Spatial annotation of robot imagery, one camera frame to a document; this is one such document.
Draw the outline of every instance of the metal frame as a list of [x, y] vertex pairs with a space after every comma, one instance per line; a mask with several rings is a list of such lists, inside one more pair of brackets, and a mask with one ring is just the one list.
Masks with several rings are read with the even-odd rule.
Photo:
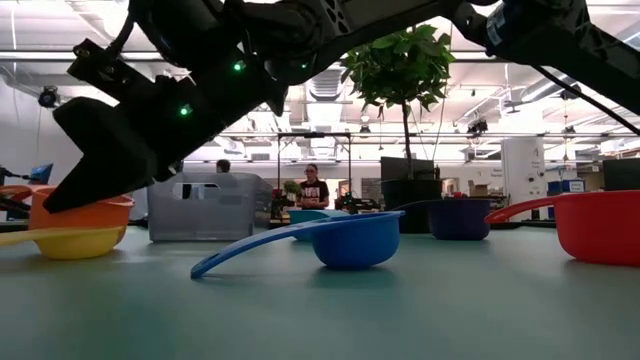
[[[348, 132], [343, 132], [343, 133], [323, 133], [323, 132], [290, 132], [290, 133], [277, 133], [276, 136], [278, 137], [278, 190], [280, 190], [280, 152], [282, 152], [282, 150], [286, 149], [287, 146], [289, 146], [293, 140], [297, 137], [302, 137], [305, 139], [324, 139], [325, 137], [332, 137], [334, 138], [336, 141], [338, 139], [336, 139], [337, 137], [346, 137], [347, 141], [348, 141], [348, 147], [347, 147], [347, 153], [349, 154], [349, 158], [348, 158], [348, 164], [349, 164], [349, 191], [351, 191], [351, 140], [353, 138], [353, 134], [352, 133], [348, 133]], [[282, 149], [280, 149], [280, 143], [283, 137], [291, 137], [294, 138], [291, 141], [287, 142], [284, 147]]]

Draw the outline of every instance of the red handle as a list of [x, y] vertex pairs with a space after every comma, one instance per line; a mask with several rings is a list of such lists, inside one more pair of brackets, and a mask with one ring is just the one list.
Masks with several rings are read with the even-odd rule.
[[31, 193], [31, 187], [26, 185], [0, 186], [0, 196], [5, 196], [12, 201], [22, 202], [22, 200], [31, 196]]
[[507, 206], [506, 208], [494, 211], [489, 216], [484, 218], [487, 224], [496, 224], [507, 221], [512, 216], [518, 215], [527, 210], [537, 209], [543, 206], [551, 206], [556, 200], [555, 196], [546, 197], [542, 199], [529, 200], [517, 204]]

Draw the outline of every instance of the blue measuring cup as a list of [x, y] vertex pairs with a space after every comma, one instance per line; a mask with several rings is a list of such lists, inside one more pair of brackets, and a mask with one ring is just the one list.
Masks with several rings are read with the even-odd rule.
[[[340, 210], [288, 210], [287, 213], [289, 213], [292, 225], [328, 217], [350, 216], [350, 214]], [[296, 239], [313, 241], [313, 234], [300, 234], [296, 236]]]
[[213, 267], [275, 240], [313, 234], [313, 251], [326, 266], [359, 269], [389, 260], [398, 250], [398, 219], [404, 211], [329, 217], [269, 230], [236, 241], [191, 269], [191, 278], [201, 278]]

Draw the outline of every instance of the cable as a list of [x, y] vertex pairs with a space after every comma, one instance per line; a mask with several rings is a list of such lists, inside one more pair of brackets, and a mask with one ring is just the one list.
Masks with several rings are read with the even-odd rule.
[[[0, 65], [0, 69], [4, 70], [7, 75], [9, 75], [11, 77], [11, 79], [13, 79], [13, 81], [16, 83], [16, 85], [21, 86], [27, 90], [29, 90], [31, 93], [33, 93], [33, 95], [40, 95], [40, 92], [38, 90], [32, 89], [29, 86], [21, 83], [20, 81], [18, 81], [18, 79], [16, 78], [16, 76], [13, 74], [13, 72], [9, 69], [6, 68], [6, 66]], [[31, 78], [31, 80], [33, 80], [33, 76], [31, 76], [31, 74], [29, 74], [27, 71], [23, 71], [27, 76], [29, 76]]]
[[107, 51], [113, 52], [115, 54], [119, 54], [120, 52], [122, 52], [124, 44], [127, 42], [129, 36], [133, 32], [133, 25], [133, 17], [131, 16], [131, 14], [128, 14], [126, 20], [124, 21], [124, 24], [122, 25], [122, 29], [118, 33], [118, 36], [116, 36], [111, 44], [109, 44]]
[[547, 70], [543, 69], [541, 66], [533, 65], [531, 67], [534, 68], [536, 71], [538, 71], [540, 74], [542, 74], [547, 79], [551, 80], [551, 82], [553, 82], [554, 84], [560, 86], [561, 88], [563, 88], [567, 92], [570, 92], [573, 95], [575, 95], [575, 96], [581, 98], [582, 100], [588, 102], [589, 104], [595, 106], [598, 110], [600, 110], [603, 113], [607, 114], [612, 119], [616, 120], [617, 122], [622, 124], [624, 127], [626, 127], [627, 129], [631, 130], [632, 133], [640, 136], [640, 129], [638, 129], [637, 127], [633, 126], [633, 124], [631, 124], [630, 122], [625, 120], [622, 116], [620, 116], [620, 115], [616, 114], [615, 112], [613, 112], [611, 109], [607, 108], [606, 106], [602, 105], [598, 101], [594, 100], [592, 97], [590, 97], [588, 95], [585, 95], [582, 91], [571, 87], [570, 85], [568, 85], [564, 81], [558, 79], [556, 76], [554, 76], [553, 74], [551, 74]]
[[[424, 142], [422, 141], [422, 133], [420, 132], [420, 128], [418, 127], [418, 121], [416, 121], [416, 116], [411, 112], [411, 117], [413, 118], [413, 124], [416, 126], [416, 130], [418, 130], [418, 139], [420, 139], [420, 145], [422, 145], [422, 151], [424, 151], [424, 157], [429, 160], [429, 155], [427, 155], [427, 149], [424, 147]], [[420, 105], [420, 119], [422, 119], [422, 105]]]
[[[449, 36], [453, 37], [453, 23], [451, 23], [451, 26], [449, 27]], [[452, 42], [453, 41], [449, 41], [449, 52], [451, 52]], [[449, 79], [447, 79], [447, 82], [444, 86], [445, 91], [447, 91], [448, 87], [449, 87]], [[433, 146], [433, 156], [431, 156], [431, 160], [433, 161], [436, 161], [436, 150], [438, 150], [438, 144], [440, 143], [440, 131], [442, 130], [442, 119], [444, 117], [444, 106], [446, 102], [447, 102], [447, 97], [445, 96], [444, 99], [442, 99], [442, 107], [440, 108], [440, 125], [438, 125], [438, 134], [436, 135], [436, 144]]]
[[40, 127], [42, 125], [42, 106], [38, 112], [38, 130], [36, 131], [36, 163], [40, 159]]

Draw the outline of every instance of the cardboard box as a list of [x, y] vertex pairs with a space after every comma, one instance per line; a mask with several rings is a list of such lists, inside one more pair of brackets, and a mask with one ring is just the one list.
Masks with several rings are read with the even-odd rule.
[[489, 196], [489, 184], [474, 184], [469, 180], [469, 196]]

